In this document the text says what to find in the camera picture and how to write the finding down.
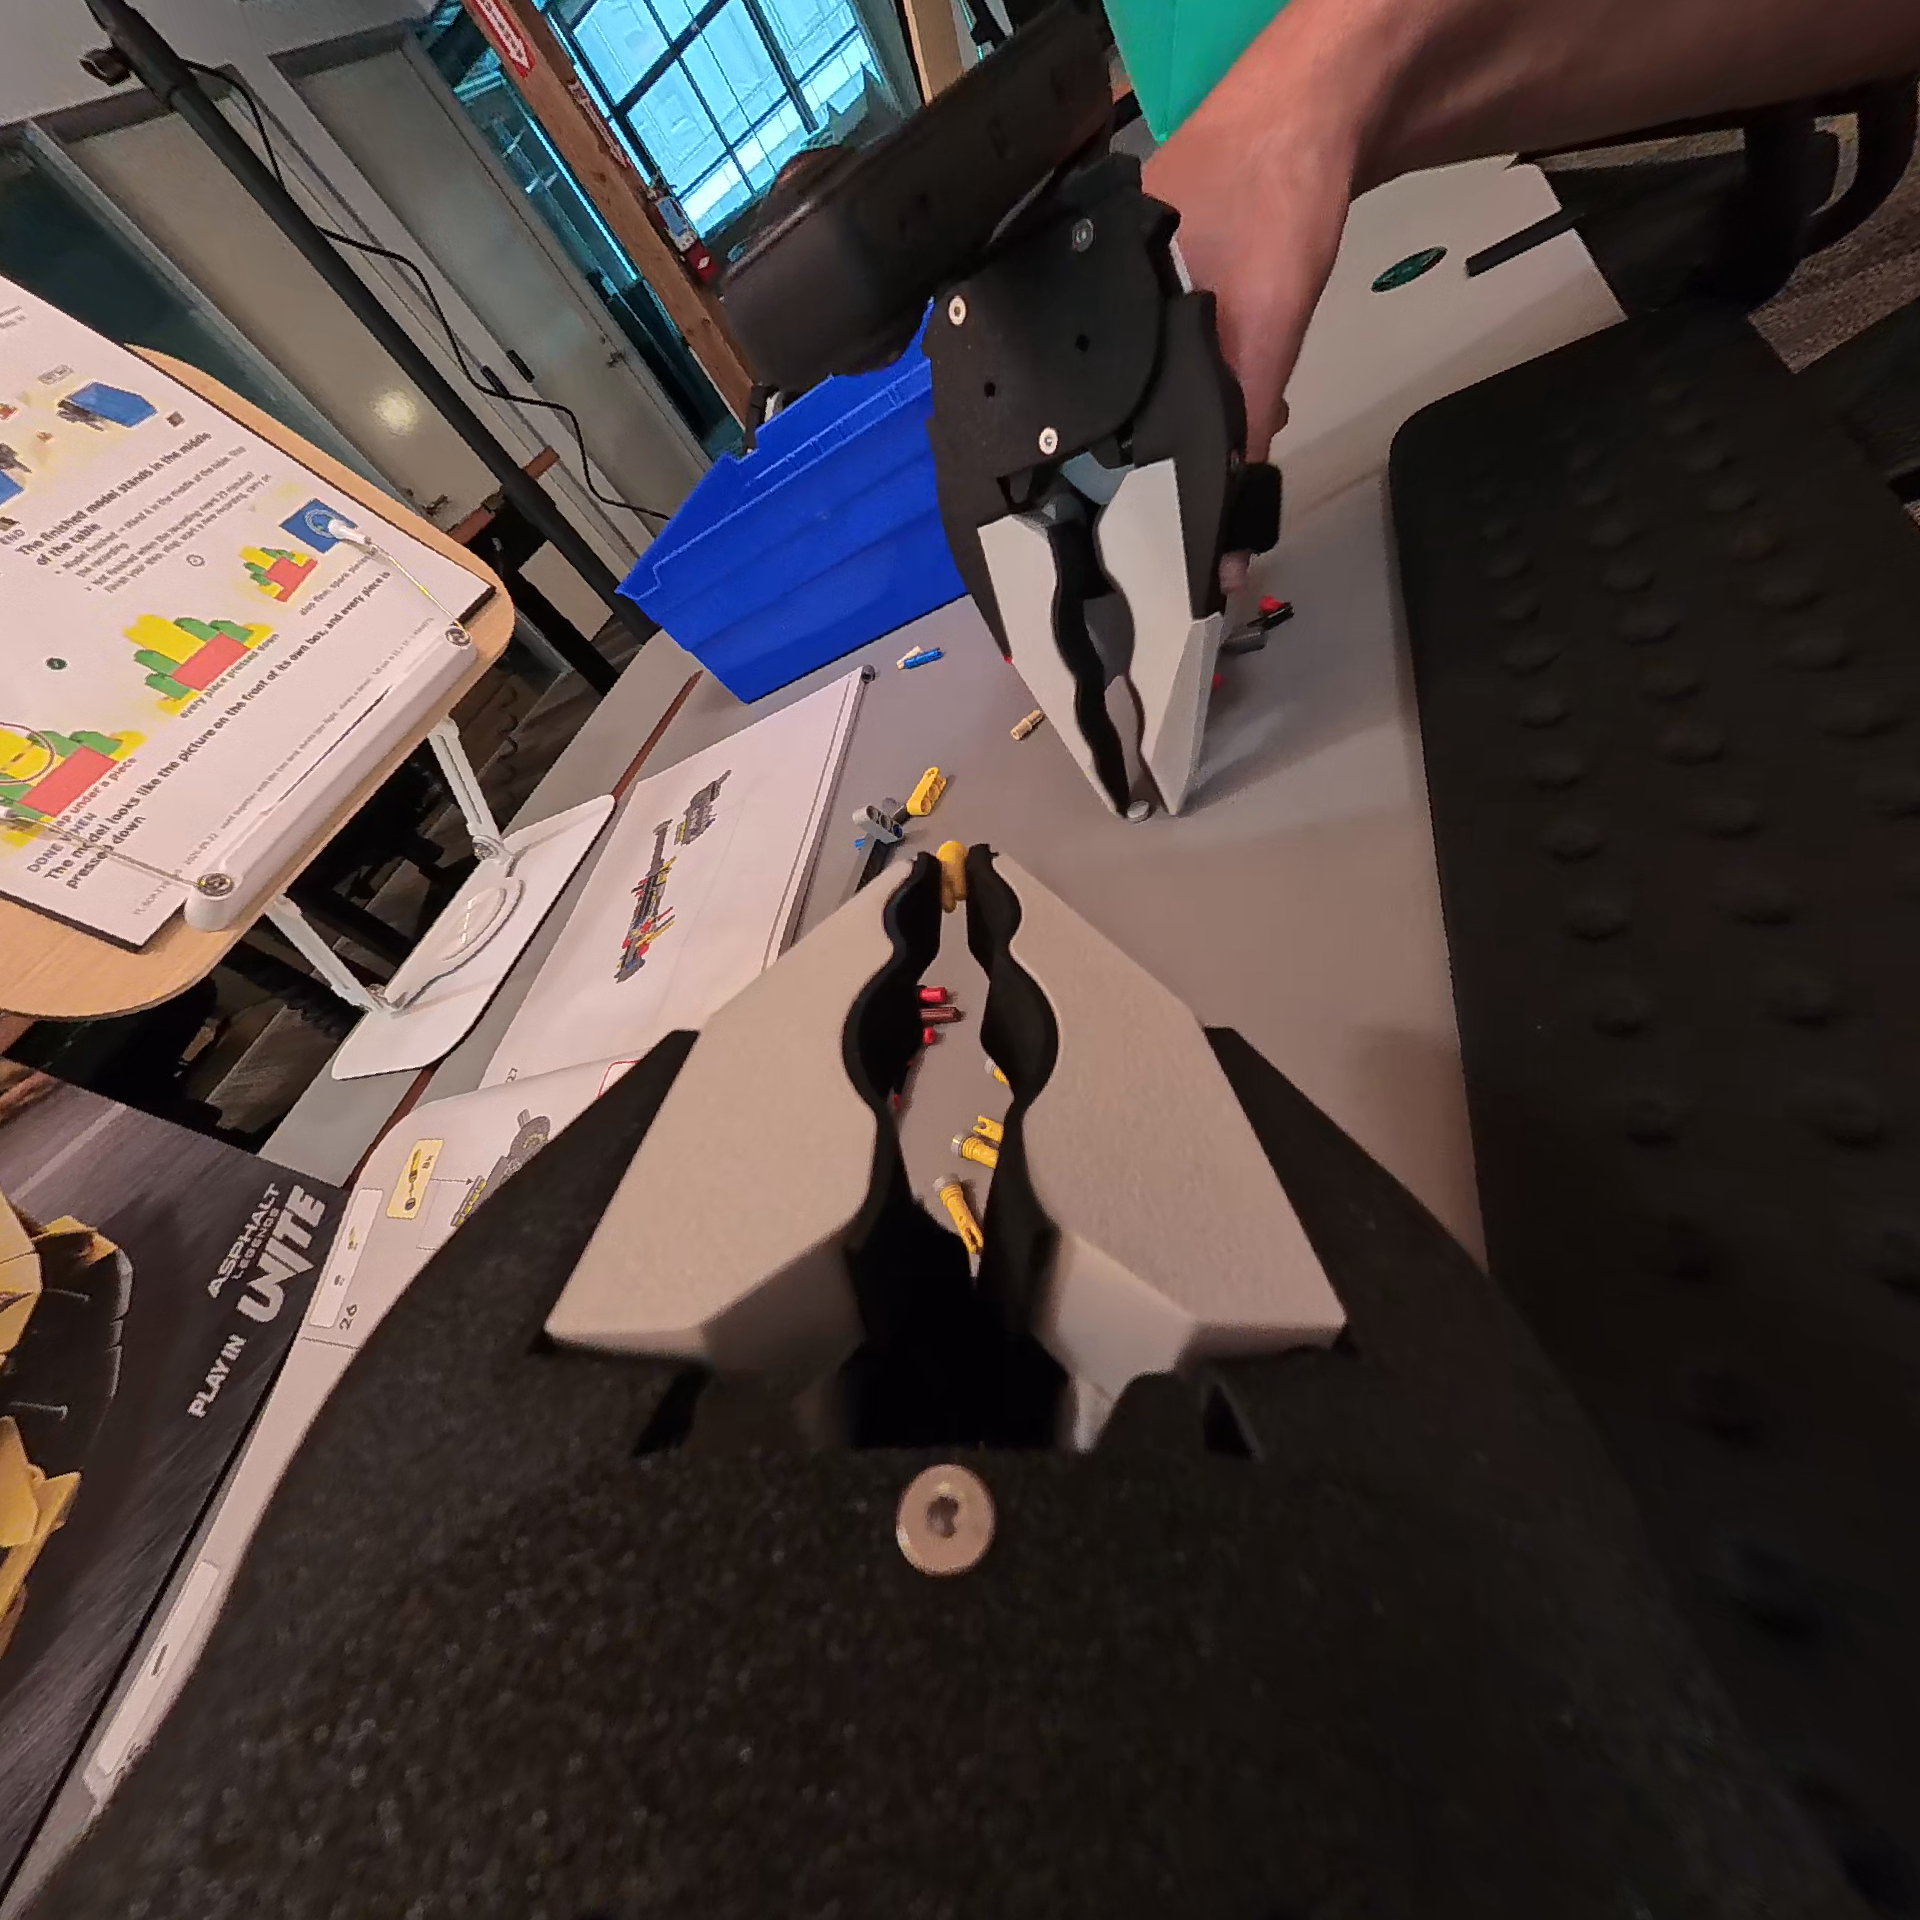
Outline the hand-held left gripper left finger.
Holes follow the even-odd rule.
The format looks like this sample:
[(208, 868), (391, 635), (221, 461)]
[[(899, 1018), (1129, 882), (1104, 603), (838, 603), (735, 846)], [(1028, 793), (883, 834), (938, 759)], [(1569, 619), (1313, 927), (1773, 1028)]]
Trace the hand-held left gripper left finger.
[(544, 1325), (559, 1349), (676, 1364), (638, 1447), (717, 1429), (726, 1386), (747, 1430), (943, 1440), (943, 1231), (894, 1108), (942, 913), (929, 859), (892, 868), (685, 1045)]

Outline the blue plastic bin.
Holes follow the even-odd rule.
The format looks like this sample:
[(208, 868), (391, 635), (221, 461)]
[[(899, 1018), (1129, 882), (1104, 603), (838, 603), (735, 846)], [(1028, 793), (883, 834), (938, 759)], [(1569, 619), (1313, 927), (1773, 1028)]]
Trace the blue plastic bin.
[(922, 343), (831, 377), (722, 455), (638, 557), (624, 603), (740, 702), (965, 597), (928, 436)]

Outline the black dimpled mat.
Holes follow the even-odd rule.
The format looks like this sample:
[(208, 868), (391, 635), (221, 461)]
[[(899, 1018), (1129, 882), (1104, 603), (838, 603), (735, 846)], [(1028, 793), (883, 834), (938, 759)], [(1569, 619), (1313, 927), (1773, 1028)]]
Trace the black dimpled mat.
[(1718, 305), (1427, 404), (1387, 508), (1492, 1275), (1915, 1917), (1915, 527)]

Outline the toy car set box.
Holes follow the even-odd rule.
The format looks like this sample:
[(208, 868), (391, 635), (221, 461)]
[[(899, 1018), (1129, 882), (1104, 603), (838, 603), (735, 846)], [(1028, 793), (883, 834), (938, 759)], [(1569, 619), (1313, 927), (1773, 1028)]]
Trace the toy car set box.
[(11, 1882), (275, 1385), (347, 1200), (11, 1060), (2, 1190)]

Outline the black flat strip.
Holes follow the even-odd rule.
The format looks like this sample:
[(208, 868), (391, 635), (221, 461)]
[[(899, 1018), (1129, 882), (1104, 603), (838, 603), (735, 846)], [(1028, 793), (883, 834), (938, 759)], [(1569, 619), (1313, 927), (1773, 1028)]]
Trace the black flat strip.
[(1554, 212), (1525, 224), (1524, 228), (1503, 235), (1500, 240), (1478, 253), (1472, 253), (1461, 264), (1461, 273), (1468, 279), (1492, 274), (1524, 254), (1546, 246), (1554, 238), (1576, 232), (1576, 228), (1576, 210), (1569, 207), (1557, 207)]

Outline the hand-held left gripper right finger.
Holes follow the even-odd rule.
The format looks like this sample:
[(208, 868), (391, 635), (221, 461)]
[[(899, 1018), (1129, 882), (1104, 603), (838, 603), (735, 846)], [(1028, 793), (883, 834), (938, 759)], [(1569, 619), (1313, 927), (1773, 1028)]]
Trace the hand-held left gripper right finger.
[(1332, 1349), (1346, 1309), (1202, 1020), (1010, 857), (965, 872), (1010, 1093), (977, 1280), (1061, 1373), (1061, 1443), (1139, 1381)]

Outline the person's right hand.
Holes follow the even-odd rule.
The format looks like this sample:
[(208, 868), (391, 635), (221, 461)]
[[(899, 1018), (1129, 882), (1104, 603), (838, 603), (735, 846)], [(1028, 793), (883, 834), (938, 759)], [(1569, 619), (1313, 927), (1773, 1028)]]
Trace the person's right hand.
[(1283, 429), (1378, 109), (1378, 85), (1305, 24), (1283, 12), (1146, 166), (1148, 193), (1178, 212), (1188, 279), (1211, 295), (1258, 463)]

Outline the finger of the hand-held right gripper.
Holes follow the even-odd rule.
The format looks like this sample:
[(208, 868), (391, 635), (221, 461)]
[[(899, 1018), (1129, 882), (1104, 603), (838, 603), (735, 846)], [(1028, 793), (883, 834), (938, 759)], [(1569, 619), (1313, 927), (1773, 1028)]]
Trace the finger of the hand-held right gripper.
[(1131, 469), (1097, 515), (1097, 559), (1129, 620), (1123, 670), (1138, 752), (1164, 813), (1181, 816), (1198, 783), (1221, 612), (1195, 612), (1178, 469)]
[(1139, 818), (1138, 783), (1110, 710), (1115, 669), (1093, 610), (1112, 589), (1089, 519), (1082, 511), (1010, 515), (977, 540), (1008, 660), (1108, 813)]

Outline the building instruction booklet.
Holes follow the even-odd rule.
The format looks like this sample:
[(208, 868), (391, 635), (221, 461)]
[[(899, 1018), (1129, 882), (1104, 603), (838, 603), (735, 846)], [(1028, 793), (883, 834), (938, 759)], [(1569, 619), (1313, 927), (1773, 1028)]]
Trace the building instruction booklet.
[(640, 779), (478, 1089), (397, 1118), (300, 1277), (290, 1356), (192, 1543), (165, 1609), (84, 1747), (84, 1829), (153, 1741), (278, 1481), (372, 1331), (463, 1222), (668, 1032), (695, 1028), (793, 938), (851, 742), (854, 670)]

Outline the pile of yellow toy pins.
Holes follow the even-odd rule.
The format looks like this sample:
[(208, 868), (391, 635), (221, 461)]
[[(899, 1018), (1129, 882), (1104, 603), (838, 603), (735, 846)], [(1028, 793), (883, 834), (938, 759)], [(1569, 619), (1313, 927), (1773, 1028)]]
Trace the pile of yellow toy pins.
[(958, 1239), (976, 1273), (986, 1253), (987, 1200), (1004, 1152), (1011, 1083), (992, 1057), (984, 1057), (970, 1074), (965, 1093), (977, 1094), (976, 1107), (953, 1107), (948, 1134), (933, 1140), (943, 1157), (933, 1167), (929, 1213), (940, 1228)]

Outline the wooden book stand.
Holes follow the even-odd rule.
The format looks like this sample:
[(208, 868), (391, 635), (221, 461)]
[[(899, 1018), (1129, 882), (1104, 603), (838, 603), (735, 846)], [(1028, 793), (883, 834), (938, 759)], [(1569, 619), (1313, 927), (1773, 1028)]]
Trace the wooden book stand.
[[(401, 507), (395, 497), (366, 483), (212, 377), (156, 350), (131, 349), (131, 354), (311, 465), (324, 480), (341, 486), (353, 505), (395, 519), (425, 546), (478, 572), (492, 585), (494, 597), (473, 617), (473, 666), (443, 717), (411, 739), (404, 752), (387, 759), (376, 779), (356, 790), (267, 881), (262, 898), (243, 908), (236, 925), (202, 930), (174, 918), (146, 946), (127, 951), (3, 897), (3, 1020), (29, 1026), (147, 1011), (203, 982), (245, 932), (270, 922), (311, 965), (324, 986), (344, 999), (357, 1017), (347, 1041), (347, 1066), (339, 1069), (339, 1077), (434, 1065), (469, 1032), (488, 1007), (518, 953), (607, 825), (611, 800), (590, 798), (562, 813), (553, 828), (502, 831), (454, 724), (454, 709), (502, 659), (514, 637), (515, 609), (502, 577), (467, 546)], [(372, 985), (359, 981), (334, 953), (328, 935), (317, 927), (317, 913), (303, 911), (291, 888), (417, 749), (427, 749), (440, 763), (443, 783), (465, 818), (473, 868), (455, 885), (452, 901), (429, 920), (415, 944), (401, 953), (395, 972)]]

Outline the scatter of small toy pins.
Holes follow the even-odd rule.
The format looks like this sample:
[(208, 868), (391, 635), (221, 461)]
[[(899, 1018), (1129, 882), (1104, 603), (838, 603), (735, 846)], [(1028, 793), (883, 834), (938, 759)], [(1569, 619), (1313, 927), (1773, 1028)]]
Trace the scatter of small toy pins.
[(1219, 693), (1223, 688), (1231, 663), (1249, 660), (1263, 652), (1291, 619), (1291, 601), (1263, 595), (1249, 617), (1221, 629), (1213, 651), (1211, 690)]

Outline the person's right forearm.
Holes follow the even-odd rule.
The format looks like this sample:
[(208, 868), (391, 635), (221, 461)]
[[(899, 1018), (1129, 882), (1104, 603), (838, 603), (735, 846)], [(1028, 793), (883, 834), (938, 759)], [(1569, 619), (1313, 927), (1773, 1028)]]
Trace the person's right forearm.
[(1288, 4), (1355, 180), (1596, 144), (1915, 73), (1913, 3)]

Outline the black stand pole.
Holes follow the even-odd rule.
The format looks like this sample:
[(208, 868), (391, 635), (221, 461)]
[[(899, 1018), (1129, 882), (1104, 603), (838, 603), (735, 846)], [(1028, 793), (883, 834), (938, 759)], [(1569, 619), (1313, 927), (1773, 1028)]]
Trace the black stand pole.
[(131, 4), (87, 3), (87, 14), (99, 27), (114, 58), (171, 114), (177, 114), (202, 144), (217, 158), (278, 232), (306, 258), (311, 271), (347, 306), (366, 334), (417, 386), (421, 396), (445, 420), (452, 433), (492, 472), (498, 492), (540, 530), (566, 564), (603, 603), (611, 620), (644, 649), (656, 627), (621, 599), (618, 579), (594, 552), (588, 540), (572, 527), (538, 479), (525, 472), (514, 453), (490, 433), (483, 419), (467, 404), (465, 391), (449, 382), (415, 338), (399, 325), (370, 284), (347, 264), (334, 245), (334, 235), (316, 224), (298, 205), (286, 183), (272, 166), (272, 142), (262, 139), (250, 144), (227, 120), (219, 104), (200, 83), (200, 70), (181, 61), (177, 50), (157, 35), (156, 27)]

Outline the long black toy beam assembly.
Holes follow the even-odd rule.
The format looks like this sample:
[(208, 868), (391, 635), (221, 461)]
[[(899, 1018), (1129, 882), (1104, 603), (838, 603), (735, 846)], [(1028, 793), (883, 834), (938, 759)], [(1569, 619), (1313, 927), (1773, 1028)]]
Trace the long black toy beam assembly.
[(903, 800), (881, 798), (849, 815), (856, 832), (856, 872), (851, 895), (864, 892), (883, 872), (913, 831), (913, 822), (928, 818), (948, 790), (948, 774), (928, 767)]

